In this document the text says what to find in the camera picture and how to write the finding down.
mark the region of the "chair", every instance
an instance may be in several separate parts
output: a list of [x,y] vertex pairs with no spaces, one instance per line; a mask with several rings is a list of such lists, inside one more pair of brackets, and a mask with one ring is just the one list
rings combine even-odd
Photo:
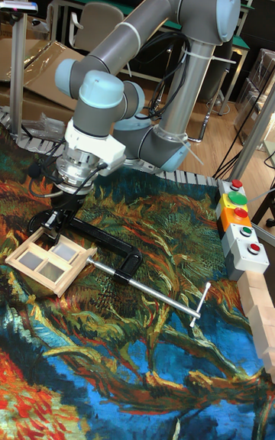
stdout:
[[82,10],[79,22],[76,13],[71,13],[70,45],[78,50],[92,51],[123,20],[123,12],[113,5],[105,2],[88,2]]
[[[223,43],[221,46],[217,46],[214,50],[214,57],[225,58],[230,60],[232,54],[232,42],[233,38],[227,43]],[[199,91],[198,101],[209,102],[209,108],[202,123],[199,137],[189,137],[190,141],[201,143],[206,130],[207,123],[212,113],[213,107],[218,97],[218,93],[222,87],[222,83],[225,79],[225,75],[229,72],[230,63],[222,62],[219,60],[212,60],[209,68],[206,72],[203,80],[202,87]]]

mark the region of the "white cable tie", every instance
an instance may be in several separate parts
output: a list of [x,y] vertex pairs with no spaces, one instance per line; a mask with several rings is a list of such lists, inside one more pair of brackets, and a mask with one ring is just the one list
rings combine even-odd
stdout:
[[130,67],[130,63],[127,63],[127,70],[128,70],[128,74],[130,76],[130,78],[132,77],[132,73],[131,73],[131,67]]
[[260,194],[259,196],[254,197],[253,199],[251,199],[250,201],[247,201],[247,204],[249,204],[249,202],[256,201],[256,199],[259,199],[262,196],[267,196],[267,194],[272,193],[274,190],[275,190],[275,187],[273,189],[267,190],[267,192],[264,192],[264,194]]
[[124,21],[123,21],[123,22],[119,22],[119,23],[115,26],[115,29],[117,29],[118,26],[127,26],[128,28],[132,29],[132,31],[135,33],[136,38],[137,38],[137,43],[138,43],[138,46],[137,46],[137,52],[135,53],[135,55],[137,55],[138,52],[139,52],[139,50],[140,50],[140,48],[141,48],[141,37],[140,37],[140,34],[139,34],[137,28],[135,28],[135,27],[133,26],[133,24],[131,24],[130,22],[124,22]]
[[235,65],[237,62],[234,60],[226,60],[226,58],[219,58],[219,57],[212,57],[212,60],[217,60],[217,61],[223,61],[226,63],[232,63],[232,65]]
[[237,62],[234,60],[227,60],[226,58],[219,58],[219,57],[204,57],[203,55],[198,55],[197,53],[193,53],[192,51],[186,51],[185,50],[186,55],[190,55],[191,57],[195,57],[195,58],[199,58],[200,60],[217,60],[217,61],[222,61],[225,63],[233,63],[236,64]]
[[183,141],[180,136],[176,136],[176,139],[180,141],[180,143],[183,144],[183,146],[202,164],[204,165],[204,163],[201,161],[201,159],[194,154],[194,152],[191,150],[191,148],[188,146],[188,144],[185,143],[185,141]]

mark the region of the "metal rod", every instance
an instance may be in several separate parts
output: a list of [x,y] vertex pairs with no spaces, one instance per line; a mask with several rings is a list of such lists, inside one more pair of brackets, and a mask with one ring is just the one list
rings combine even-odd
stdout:
[[12,28],[11,45],[10,132],[17,142],[21,139],[26,29],[27,15],[23,14],[23,18]]
[[245,141],[241,154],[233,168],[228,180],[240,179],[247,167],[253,153],[255,152],[258,144],[261,142],[264,132],[268,126],[270,116],[275,112],[275,83],[267,97],[264,107],[262,108],[258,119]]
[[[202,297],[201,297],[201,299],[199,301],[199,305],[198,305],[198,307],[196,309],[197,312],[199,312],[199,310],[201,309],[203,301],[205,300],[205,296],[206,296],[206,294],[207,294],[207,292],[208,292],[210,287],[211,287],[211,283],[210,282],[206,282],[204,292],[203,292]],[[194,327],[195,321],[196,321],[196,318],[193,318],[191,323],[190,323],[191,328]]]
[[[99,268],[100,270],[103,270],[104,272],[115,275],[115,270],[108,267],[107,265],[103,264],[102,262],[98,262],[97,260],[93,260],[92,257],[87,258],[88,264],[93,264],[96,268]],[[198,311],[194,311],[193,309],[189,308],[188,306],[185,306],[184,304],[181,304],[180,302],[174,301],[174,299],[171,299],[168,296],[165,296],[162,293],[159,293],[158,291],[151,289],[148,286],[145,286],[144,284],[134,280],[129,279],[128,284],[130,286],[135,287],[136,289],[141,290],[143,293],[149,294],[150,296],[155,297],[156,299],[159,299],[160,301],[163,301],[164,303],[169,304],[173,308],[177,308],[180,311],[186,312],[188,315],[193,316],[195,319],[200,318],[200,314]]]
[[194,316],[194,318],[200,318],[200,314],[197,311],[194,311],[193,309],[189,308],[188,306],[184,306],[184,304],[180,304],[180,302],[174,301],[174,299],[171,299],[168,296],[165,296],[162,293],[157,292],[157,290],[151,289],[150,287],[145,286],[141,282],[138,282],[134,279],[129,280],[129,284],[133,287],[136,287],[136,289],[141,290],[143,293],[150,294],[150,296],[156,297],[160,301],[164,301],[165,303],[169,304],[173,308],[177,308],[180,311],[186,312],[190,316]]

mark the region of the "painted fabric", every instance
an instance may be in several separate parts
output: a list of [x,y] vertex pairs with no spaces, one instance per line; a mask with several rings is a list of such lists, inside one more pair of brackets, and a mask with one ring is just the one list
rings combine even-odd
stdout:
[[91,266],[58,299],[5,264],[49,208],[28,192],[33,161],[0,128],[0,438],[274,440],[275,388],[227,278],[215,188],[121,169],[98,177],[78,213],[141,250],[134,278],[148,286],[195,309],[211,281],[190,328],[187,314]]

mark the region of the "wooden floor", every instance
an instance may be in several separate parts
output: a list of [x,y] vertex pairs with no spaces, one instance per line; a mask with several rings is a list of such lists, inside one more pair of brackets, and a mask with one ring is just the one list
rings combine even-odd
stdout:
[[[152,82],[143,82],[142,87],[145,92],[146,100],[149,101],[155,84]],[[233,102],[229,102],[228,107],[230,108],[230,112],[226,115],[218,116],[217,114],[212,113],[202,143],[191,143],[192,150],[204,164],[201,165],[192,154],[189,154],[180,165],[180,170],[200,173],[204,176],[212,176],[215,173],[236,135],[234,119],[237,115],[237,110],[235,109]],[[190,137],[197,138],[199,136],[200,127],[206,111],[207,108],[205,104],[202,104],[201,102],[196,103],[187,127],[187,134]],[[237,139],[227,160],[230,160],[241,149],[241,142]],[[267,154],[265,152],[256,150],[241,178],[248,201],[269,190],[270,184],[273,181],[275,170],[264,165],[264,160],[266,158]],[[251,218],[257,211],[263,199],[264,197],[261,197],[257,201],[251,202],[248,205],[249,216]],[[271,211],[266,213],[259,226],[275,236],[275,227],[268,228],[265,225],[267,218],[273,218]]]

